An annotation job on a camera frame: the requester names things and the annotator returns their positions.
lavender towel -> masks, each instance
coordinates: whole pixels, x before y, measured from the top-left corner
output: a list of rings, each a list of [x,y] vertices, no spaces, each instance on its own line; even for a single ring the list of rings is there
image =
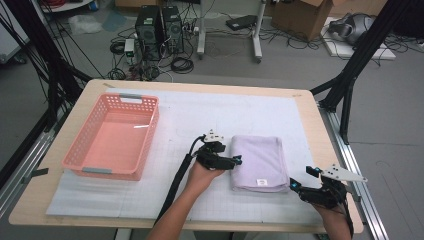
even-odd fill
[[[233,190],[289,191],[280,138],[236,135],[231,142],[231,156],[237,155],[242,155],[243,163],[231,171]]]

basket handle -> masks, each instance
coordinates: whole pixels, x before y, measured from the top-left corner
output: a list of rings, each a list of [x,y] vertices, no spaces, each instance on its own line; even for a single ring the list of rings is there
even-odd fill
[[[121,102],[129,102],[129,103],[137,103],[142,104],[143,99],[140,94],[131,94],[131,93],[120,93],[119,97],[121,98]]]
[[[112,169],[109,168],[83,167],[82,171],[86,173],[112,174]]]

white label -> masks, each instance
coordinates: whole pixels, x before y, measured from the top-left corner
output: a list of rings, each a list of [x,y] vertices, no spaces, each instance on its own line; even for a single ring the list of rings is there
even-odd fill
[[[256,179],[256,183],[259,187],[268,186],[268,181],[266,179]]]

human hand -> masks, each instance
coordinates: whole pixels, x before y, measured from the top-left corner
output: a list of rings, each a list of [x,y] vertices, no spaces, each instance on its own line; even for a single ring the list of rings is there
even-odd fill
[[[209,187],[212,180],[222,173],[224,170],[209,170],[196,161],[190,169],[184,192],[191,193],[197,198]]]

computer tower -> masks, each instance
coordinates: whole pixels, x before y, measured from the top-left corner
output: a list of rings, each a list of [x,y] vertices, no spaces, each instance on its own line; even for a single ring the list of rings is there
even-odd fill
[[[164,42],[164,34],[159,6],[143,5],[140,7],[135,31],[140,42],[143,60],[160,60],[160,46]]]
[[[184,52],[183,26],[178,8],[176,6],[164,7],[162,16],[168,52],[170,54]]]

